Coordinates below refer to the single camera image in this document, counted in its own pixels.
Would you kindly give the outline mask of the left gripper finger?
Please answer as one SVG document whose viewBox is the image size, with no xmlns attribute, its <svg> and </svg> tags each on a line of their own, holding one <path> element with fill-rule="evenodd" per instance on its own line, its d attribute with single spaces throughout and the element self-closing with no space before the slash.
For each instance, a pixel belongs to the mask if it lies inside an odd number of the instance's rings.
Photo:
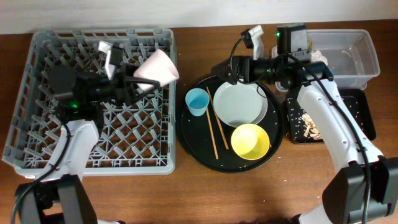
<svg viewBox="0 0 398 224">
<path fill-rule="evenodd" d="M 129 104 L 133 105 L 158 90 L 160 90 L 160 88 L 150 88 L 149 90 L 143 91 L 140 88 L 129 87 Z"/>
<path fill-rule="evenodd" d="M 125 78 L 125 81 L 137 85 L 140 89 L 160 88 L 160 82 L 156 80 L 128 76 Z"/>
</svg>

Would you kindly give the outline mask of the pink plastic cup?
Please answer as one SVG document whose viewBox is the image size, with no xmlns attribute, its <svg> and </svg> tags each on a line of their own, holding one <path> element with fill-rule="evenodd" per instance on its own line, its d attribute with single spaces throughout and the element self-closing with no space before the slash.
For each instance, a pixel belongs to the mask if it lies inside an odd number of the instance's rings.
<svg viewBox="0 0 398 224">
<path fill-rule="evenodd" d="M 156 50 L 133 74 L 133 77 L 155 80 L 163 87 L 180 78 L 178 70 L 167 54 Z"/>
</svg>

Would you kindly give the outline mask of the grey round plate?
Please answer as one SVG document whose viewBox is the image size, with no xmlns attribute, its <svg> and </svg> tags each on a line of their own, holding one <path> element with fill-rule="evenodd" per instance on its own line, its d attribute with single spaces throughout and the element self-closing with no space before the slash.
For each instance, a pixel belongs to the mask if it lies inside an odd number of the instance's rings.
<svg viewBox="0 0 398 224">
<path fill-rule="evenodd" d="M 223 83 L 215 92 L 213 104 L 218 118 L 228 126 L 257 124 L 268 109 L 266 94 L 258 84 Z"/>
</svg>

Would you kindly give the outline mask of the blue plastic cup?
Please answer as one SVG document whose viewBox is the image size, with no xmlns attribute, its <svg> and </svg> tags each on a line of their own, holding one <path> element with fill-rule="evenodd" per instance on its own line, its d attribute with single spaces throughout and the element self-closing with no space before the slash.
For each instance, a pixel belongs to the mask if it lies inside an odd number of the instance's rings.
<svg viewBox="0 0 398 224">
<path fill-rule="evenodd" d="M 206 112 L 210 97 L 204 89 L 193 88 L 185 95 L 185 102 L 193 116 L 202 116 Z"/>
</svg>

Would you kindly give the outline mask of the wooden chopstick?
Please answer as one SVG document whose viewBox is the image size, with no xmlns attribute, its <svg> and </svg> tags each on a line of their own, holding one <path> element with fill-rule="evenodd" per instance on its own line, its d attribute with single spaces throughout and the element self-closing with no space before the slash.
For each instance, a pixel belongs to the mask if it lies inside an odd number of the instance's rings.
<svg viewBox="0 0 398 224">
<path fill-rule="evenodd" d="M 219 130 L 220 130 L 220 133 L 221 133 L 221 137 L 222 137 L 223 142 L 224 142 L 224 146 L 225 146 L 226 150 L 228 150 L 228 149 L 229 149 L 228 142 L 227 142 L 226 137 L 225 137 L 225 135 L 224 135 L 224 131 L 223 131 L 223 127 L 222 127 L 222 125 L 221 125 L 220 119 L 219 119 L 219 117 L 218 117 L 218 115 L 217 115 L 217 113 L 216 113 L 216 111 L 215 111 L 215 106 L 214 106 L 214 103 L 213 103 L 213 98 L 212 98 L 212 96 L 211 96 L 211 93 L 210 93 L 210 90 L 209 90 L 208 87 L 206 87 L 206 90 L 207 90 L 207 92 L 208 92 L 208 94 L 209 94 L 209 96 L 210 96 L 210 103 L 211 103 L 211 105 L 212 105 L 212 108 L 213 108 L 213 112 L 214 112 L 214 114 L 215 114 L 216 121 L 217 121 L 217 123 L 218 123 L 218 127 L 219 127 Z"/>
<path fill-rule="evenodd" d="M 214 150 L 214 153 L 215 153 L 215 159 L 218 160 L 219 156 L 218 156 L 218 151 L 217 151 L 217 147 L 216 147 L 215 137 L 214 137 L 214 133 L 213 133 L 212 123 L 211 123 L 211 118 L 210 118 L 210 114 L 209 114 L 208 108 L 206 108 L 206 117 L 207 117 L 207 120 L 208 120 L 208 125 L 209 125 L 210 134 L 211 134 L 213 150 Z"/>
</svg>

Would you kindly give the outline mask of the gold foil wrapper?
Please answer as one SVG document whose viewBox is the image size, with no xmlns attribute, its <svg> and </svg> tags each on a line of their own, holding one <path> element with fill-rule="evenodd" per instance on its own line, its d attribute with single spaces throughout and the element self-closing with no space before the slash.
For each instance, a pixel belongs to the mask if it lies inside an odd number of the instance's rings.
<svg viewBox="0 0 398 224">
<path fill-rule="evenodd" d="M 313 47 L 313 41 L 312 40 L 308 40 L 308 49 L 312 50 Z"/>
</svg>

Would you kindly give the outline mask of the white napkin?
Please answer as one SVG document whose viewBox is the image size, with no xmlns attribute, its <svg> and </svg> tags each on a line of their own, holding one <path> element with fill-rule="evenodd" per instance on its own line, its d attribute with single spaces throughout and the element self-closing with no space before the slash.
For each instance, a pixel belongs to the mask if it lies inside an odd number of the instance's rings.
<svg viewBox="0 0 398 224">
<path fill-rule="evenodd" d="M 325 65 L 328 65 L 328 59 L 324 55 L 322 55 L 319 50 L 311 51 L 310 62 L 323 62 Z"/>
</svg>

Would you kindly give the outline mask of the yellow bowl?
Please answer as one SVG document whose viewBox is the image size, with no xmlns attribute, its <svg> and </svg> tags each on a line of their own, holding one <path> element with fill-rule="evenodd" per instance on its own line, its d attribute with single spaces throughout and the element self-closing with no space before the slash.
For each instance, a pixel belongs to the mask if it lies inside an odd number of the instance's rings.
<svg viewBox="0 0 398 224">
<path fill-rule="evenodd" d="M 231 135 L 233 151 L 242 159 L 254 161 L 264 157 L 270 148 L 267 132 L 256 124 L 242 124 Z"/>
</svg>

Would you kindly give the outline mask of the food scraps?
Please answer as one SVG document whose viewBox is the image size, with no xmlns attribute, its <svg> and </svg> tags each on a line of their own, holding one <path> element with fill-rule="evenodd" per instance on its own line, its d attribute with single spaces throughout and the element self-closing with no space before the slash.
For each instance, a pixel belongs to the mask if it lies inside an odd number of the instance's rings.
<svg viewBox="0 0 398 224">
<path fill-rule="evenodd" d="M 315 141 L 322 140 L 322 136 L 319 133 L 318 128 L 316 127 L 313 119 L 308 113 L 304 113 L 303 115 L 301 115 L 301 120 L 303 121 L 305 126 L 305 131 L 303 134 L 305 138 L 312 138 Z"/>
</svg>

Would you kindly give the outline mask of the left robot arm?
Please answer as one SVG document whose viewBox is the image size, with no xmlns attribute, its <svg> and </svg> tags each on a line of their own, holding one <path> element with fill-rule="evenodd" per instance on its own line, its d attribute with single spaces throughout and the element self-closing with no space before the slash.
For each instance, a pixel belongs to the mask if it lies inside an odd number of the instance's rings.
<svg viewBox="0 0 398 224">
<path fill-rule="evenodd" d="M 138 77 L 137 69 L 127 64 L 112 75 L 66 65 L 51 69 L 60 138 L 39 176 L 18 186 L 11 223 L 101 223 L 83 187 L 83 171 L 103 130 L 100 104 L 131 105 L 161 87 L 157 80 Z"/>
</svg>

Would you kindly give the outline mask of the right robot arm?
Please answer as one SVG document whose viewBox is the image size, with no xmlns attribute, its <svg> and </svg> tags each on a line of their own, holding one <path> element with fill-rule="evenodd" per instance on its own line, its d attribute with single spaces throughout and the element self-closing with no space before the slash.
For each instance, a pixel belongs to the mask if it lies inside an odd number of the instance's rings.
<svg viewBox="0 0 398 224">
<path fill-rule="evenodd" d="M 322 203 L 292 222 L 366 223 L 392 215 L 397 203 L 397 159 L 384 157 L 363 133 L 326 64 L 310 60 L 306 25 L 277 28 L 275 58 L 264 57 L 262 33 L 261 26 L 243 31 L 239 41 L 253 49 L 253 55 L 230 55 L 211 74 L 232 85 L 279 82 L 286 89 L 298 89 L 297 103 L 320 131 L 336 175 L 323 191 Z"/>
</svg>

